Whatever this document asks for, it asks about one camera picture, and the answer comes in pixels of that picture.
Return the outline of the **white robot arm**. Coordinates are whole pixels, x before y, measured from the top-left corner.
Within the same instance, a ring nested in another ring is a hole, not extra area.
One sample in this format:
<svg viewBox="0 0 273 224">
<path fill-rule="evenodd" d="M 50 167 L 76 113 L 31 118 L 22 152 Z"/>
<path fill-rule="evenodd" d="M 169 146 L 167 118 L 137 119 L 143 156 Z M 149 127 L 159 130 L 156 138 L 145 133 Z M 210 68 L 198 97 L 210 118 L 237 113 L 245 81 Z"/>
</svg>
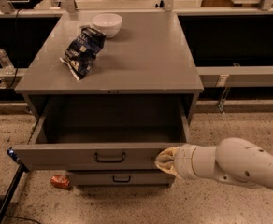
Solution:
<svg viewBox="0 0 273 224">
<path fill-rule="evenodd" d="M 273 156 L 244 139 L 227 138 L 217 146 L 184 144 L 155 159 L 163 172 L 180 179 L 211 179 L 227 185 L 273 190 Z"/>
</svg>

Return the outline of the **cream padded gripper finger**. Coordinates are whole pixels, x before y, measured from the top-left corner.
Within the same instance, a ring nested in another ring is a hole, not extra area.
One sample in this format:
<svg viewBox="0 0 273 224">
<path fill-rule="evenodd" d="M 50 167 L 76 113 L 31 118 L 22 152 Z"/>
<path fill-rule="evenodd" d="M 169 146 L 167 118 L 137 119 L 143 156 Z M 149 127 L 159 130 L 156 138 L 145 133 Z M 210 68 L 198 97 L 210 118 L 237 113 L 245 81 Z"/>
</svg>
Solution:
<svg viewBox="0 0 273 224">
<path fill-rule="evenodd" d="M 178 149 L 178 147 L 169 147 L 160 152 L 155 158 L 154 163 L 156 167 L 167 174 L 178 175 L 174 166 L 175 154 L 177 153 Z"/>
</svg>

